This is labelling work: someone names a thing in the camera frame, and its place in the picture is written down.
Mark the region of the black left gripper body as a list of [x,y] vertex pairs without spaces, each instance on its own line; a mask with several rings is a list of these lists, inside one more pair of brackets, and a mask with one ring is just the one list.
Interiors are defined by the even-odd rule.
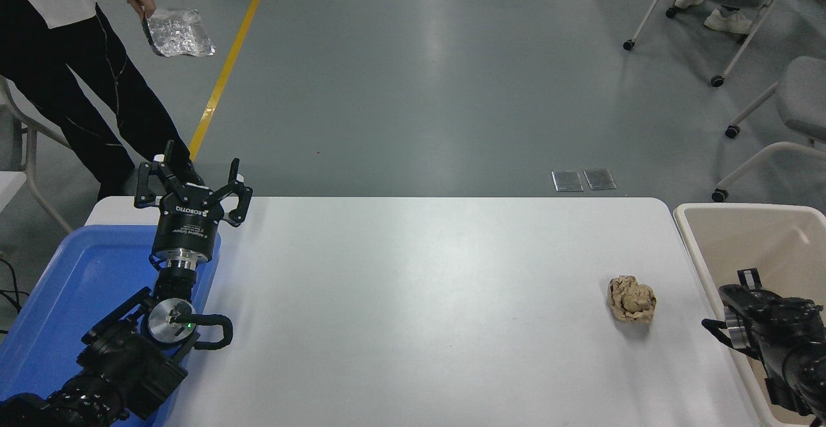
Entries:
[[152,255],[171,260],[176,251],[188,250],[198,264],[213,259],[217,241],[218,222],[223,218],[221,204],[203,206],[212,189],[187,183],[183,187],[183,201],[175,192],[159,199],[159,221],[152,245]]

